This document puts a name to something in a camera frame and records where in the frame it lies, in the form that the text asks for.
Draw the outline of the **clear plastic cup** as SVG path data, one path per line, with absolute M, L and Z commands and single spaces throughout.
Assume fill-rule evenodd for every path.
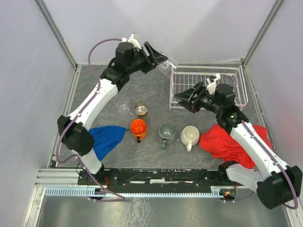
M 156 66 L 157 69 L 160 70 L 160 72 L 166 76 L 166 77 L 170 77 L 171 76 L 171 72 L 177 68 L 178 66 L 178 61 L 174 58 L 172 58 L 171 56 L 160 52 L 160 54 L 164 55 L 165 57 L 167 57 L 168 59 L 166 61 L 164 61 L 163 63 L 159 64 Z
M 129 98 L 126 95 L 117 95 L 114 98 L 114 105 L 117 107 L 118 112 L 126 114 L 129 112 Z

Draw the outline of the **white wire dish rack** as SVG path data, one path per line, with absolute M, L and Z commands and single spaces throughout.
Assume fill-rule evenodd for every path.
M 243 66 L 240 64 L 179 65 L 172 69 L 170 77 L 169 109 L 181 109 L 175 94 L 203 82 L 210 94 L 219 84 L 228 84 L 235 93 L 235 103 L 242 109 L 248 103 Z

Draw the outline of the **steel tin cup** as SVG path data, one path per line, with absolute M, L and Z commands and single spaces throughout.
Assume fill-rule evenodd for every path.
M 137 100 L 134 103 L 135 113 L 139 118 L 143 118 L 148 114 L 148 104 L 145 100 Z

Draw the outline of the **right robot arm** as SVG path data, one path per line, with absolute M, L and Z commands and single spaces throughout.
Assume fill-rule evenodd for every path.
M 298 166 L 290 167 L 257 134 L 236 105 L 232 86 L 219 84 L 210 93 L 203 82 L 198 82 L 174 97 L 179 100 L 180 106 L 192 113 L 202 108 L 214 113 L 219 126 L 242 146 L 256 164 L 257 170 L 254 171 L 230 162 L 225 166 L 229 180 L 251 189 L 268 209 L 280 205 L 292 210 L 299 207 L 303 179 L 301 169 Z

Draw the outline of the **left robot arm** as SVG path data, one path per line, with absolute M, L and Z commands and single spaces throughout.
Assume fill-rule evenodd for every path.
M 146 74 L 166 61 L 169 61 L 167 55 L 156 51 L 148 42 L 139 47 L 131 42 L 120 42 L 115 57 L 102 74 L 97 75 L 97 84 L 87 98 L 69 116 L 58 118 L 60 138 L 57 147 L 64 144 L 87 172 L 98 173 L 102 163 L 93 149 L 95 141 L 89 133 L 95 118 L 129 81 L 131 74 L 137 71 Z

